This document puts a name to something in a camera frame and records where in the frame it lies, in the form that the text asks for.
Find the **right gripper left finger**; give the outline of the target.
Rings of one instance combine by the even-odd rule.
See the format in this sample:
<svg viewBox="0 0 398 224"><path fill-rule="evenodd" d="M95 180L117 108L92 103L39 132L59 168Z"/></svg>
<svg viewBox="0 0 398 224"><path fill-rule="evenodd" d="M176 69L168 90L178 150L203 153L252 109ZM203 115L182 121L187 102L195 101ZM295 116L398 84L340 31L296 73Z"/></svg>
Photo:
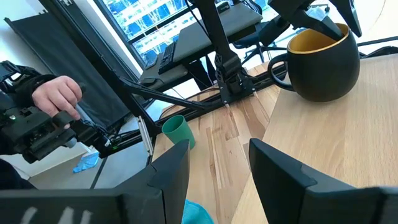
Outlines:
<svg viewBox="0 0 398 224"><path fill-rule="evenodd" d="M190 172L190 141L181 140L116 187L120 223L182 222Z"/></svg>

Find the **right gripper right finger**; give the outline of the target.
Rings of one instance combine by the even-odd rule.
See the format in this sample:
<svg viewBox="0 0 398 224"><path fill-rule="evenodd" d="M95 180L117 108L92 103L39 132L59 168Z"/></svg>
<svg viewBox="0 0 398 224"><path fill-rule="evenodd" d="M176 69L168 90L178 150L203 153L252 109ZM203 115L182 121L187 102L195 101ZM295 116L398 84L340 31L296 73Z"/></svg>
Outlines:
<svg viewBox="0 0 398 224"><path fill-rule="evenodd" d="M252 138L252 177L269 223L382 223L382 191L360 189Z"/></svg>

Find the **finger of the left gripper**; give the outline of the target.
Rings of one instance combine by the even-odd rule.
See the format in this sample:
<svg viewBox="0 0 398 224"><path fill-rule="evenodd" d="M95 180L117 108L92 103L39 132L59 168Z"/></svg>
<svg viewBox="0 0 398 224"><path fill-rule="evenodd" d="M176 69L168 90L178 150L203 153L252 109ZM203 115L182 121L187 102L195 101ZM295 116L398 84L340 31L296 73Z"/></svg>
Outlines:
<svg viewBox="0 0 398 224"><path fill-rule="evenodd" d="M334 5L351 31L357 36L362 36L361 26L353 0L329 0Z"/></svg>
<svg viewBox="0 0 398 224"><path fill-rule="evenodd" d="M290 19L294 27L304 27L315 30L334 40L340 40L344 34L341 29L328 17L326 12L319 7L298 9Z"/></svg>

